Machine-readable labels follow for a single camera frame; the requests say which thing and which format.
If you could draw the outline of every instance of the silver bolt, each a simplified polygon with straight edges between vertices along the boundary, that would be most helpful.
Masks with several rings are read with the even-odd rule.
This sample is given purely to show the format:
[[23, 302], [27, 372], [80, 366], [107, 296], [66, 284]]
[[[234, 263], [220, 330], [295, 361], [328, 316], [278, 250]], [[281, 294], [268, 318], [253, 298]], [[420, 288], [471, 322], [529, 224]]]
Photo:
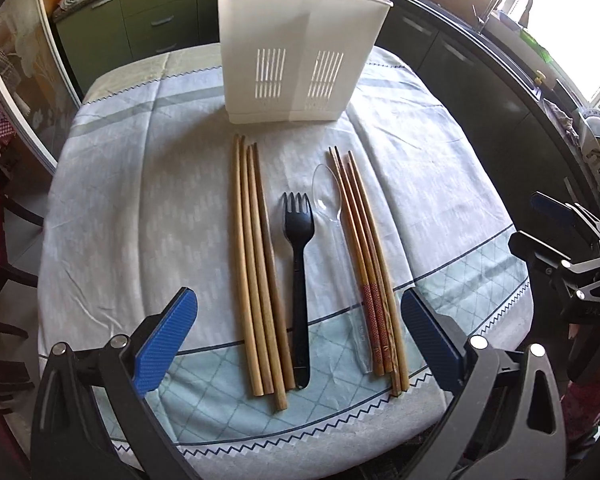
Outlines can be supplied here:
[[541, 344], [538, 344], [538, 343], [533, 343], [529, 347], [529, 351], [536, 357], [542, 357], [545, 354], [544, 346], [542, 346]]
[[124, 348], [129, 342], [129, 338], [124, 334], [118, 334], [111, 338], [109, 344], [112, 348]]
[[66, 352], [66, 345], [64, 343], [56, 343], [51, 349], [53, 355], [62, 355]]
[[469, 339], [469, 343], [471, 343], [472, 347], [477, 348], [478, 350], [484, 350], [487, 348], [488, 344], [487, 340], [481, 335], [474, 335], [471, 339]]

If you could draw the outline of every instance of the clear plastic spoon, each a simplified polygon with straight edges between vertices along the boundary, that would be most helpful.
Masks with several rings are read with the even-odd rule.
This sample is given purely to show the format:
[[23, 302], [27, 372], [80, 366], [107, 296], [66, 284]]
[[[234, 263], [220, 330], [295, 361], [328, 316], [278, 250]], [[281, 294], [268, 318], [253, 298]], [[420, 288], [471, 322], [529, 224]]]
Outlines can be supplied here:
[[[347, 300], [345, 294], [345, 283], [355, 283], [353, 270], [350, 262], [347, 244], [342, 231], [340, 214], [342, 212], [342, 197], [340, 187], [333, 171], [325, 165], [318, 164], [314, 171], [314, 177], [311, 184], [311, 194], [314, 204], [314, 211], [318, 217], [326, 222], [328, 230], [331, 232], [331, 238], [334, 245], [334, 256], [339, 262], [338, 276], [336, 276], [336, 293], [338, 301], [344, 304]], [[355, 293], [357, 302], [360, 302], [358, 292]], [[356, 348], [362, 372], [368, 374], [372, 370], [371, 349], [366, 329], [366, 321], [362, 308], [352, 308], [347, 314], [353, 330], [353, 340]]]

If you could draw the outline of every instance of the fork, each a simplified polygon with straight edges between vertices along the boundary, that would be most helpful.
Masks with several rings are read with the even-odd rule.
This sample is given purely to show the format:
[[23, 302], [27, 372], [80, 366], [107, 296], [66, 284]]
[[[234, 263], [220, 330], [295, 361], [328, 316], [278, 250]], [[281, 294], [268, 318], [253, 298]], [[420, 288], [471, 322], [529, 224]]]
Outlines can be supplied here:
[[293, 279], [293, 364], [298, 388], [309, 384], [309, 327], [306, 312], [306, 282], [304, 279], [304, 247], [315, 232], [314, 214], [306, 193], [284, 194], [285, 237], [294, 250]]

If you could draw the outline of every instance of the cabinet handle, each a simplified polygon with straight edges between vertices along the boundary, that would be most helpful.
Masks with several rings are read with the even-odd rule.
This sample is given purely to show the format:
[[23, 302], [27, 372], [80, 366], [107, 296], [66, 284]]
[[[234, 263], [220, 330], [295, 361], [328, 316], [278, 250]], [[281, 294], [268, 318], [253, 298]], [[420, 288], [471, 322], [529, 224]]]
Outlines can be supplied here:
[[445, 48], [451, 52], [454, 56], [456, 56], [460, 61], [465, 62], [469, 65], [473, 65], [474, 62], [471, 61], [467, 56], [465, 56], [464, 54], [462, 54], [460, 51], [454, 49], [451, 45], [449, 45], [448, 43], [444, 43], [443, 45], [445, 46]]
[[158, 27], [159, 25], [164, 25], [165, 23], [169, 23], [173, 19], [173, 15], [168, 18], [164, 18], [163, 20], [157, 20], [155, 22], [151, 22], [152, 27]]
[[99, 2], [95, 2], [92, 6], [91, 9], [97, 9], [99, 6], [102, 6], [104, 4], [108, 4], [109, 2], [112, 2], [113, 0], [100, 0]]
[[170, 50], [173, 50], [174, 48], [176, 48], [176, 46], [178, 45], [178, 42], [170, 45], [170, 46], [166, 46], [165, 48], [157, 48], [155, 50], [156, 54], [164, 54], [165, 52], [168, 52]]
[[430, 36], [432, 34], [432, 32], [430, 30], [427, 30], [424, 27], [421, 27], [420, 25], [418, 25], [416, 22], [410, 20], [409, 18], [405, 18], [404, 16], [402, 17], [402, 20], [407, 24], [410, 25], [411, 27], [415, 28], [418, 32], [421, 32], [423, 34], [425, 34], [426, 36]]

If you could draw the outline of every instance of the table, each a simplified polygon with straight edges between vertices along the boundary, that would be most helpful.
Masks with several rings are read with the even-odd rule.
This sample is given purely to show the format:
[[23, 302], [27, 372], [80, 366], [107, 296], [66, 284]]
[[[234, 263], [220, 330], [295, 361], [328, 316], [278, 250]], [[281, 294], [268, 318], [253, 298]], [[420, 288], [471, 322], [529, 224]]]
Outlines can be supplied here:
[[[121, 67], [98, 79], [69, 134], [45, 220], [39, 350], [98, 348], [160, 312], [181, 286], [198, 318], [146, 400], [205, 479], [312, 479], [395, 447], [441, 416], [438, 388], [403, 328], [410, 390], [362, 374], [335, 292], [330, 235], [316, 217], [306, 248], [312, 378], [274, 411], [250, 395], [232, 261], [233, 135], [257, 141], [280, 289], [290, 305], [291, 248], [281, 196], [311, 192], [326, 149], [352, 150], [368, 188], [397, 299], [414, 284], [467, 333], [513, 349], [530, 327], [526, 266], [507, 249], [512, 222], [458, 124], [413, 71], [371, 52], [333, 122], [228, 122], [217, 45]], [[353, 315], [360, 312], [353, 310]], [[134, 462], [106, 396], [107, 429]]]

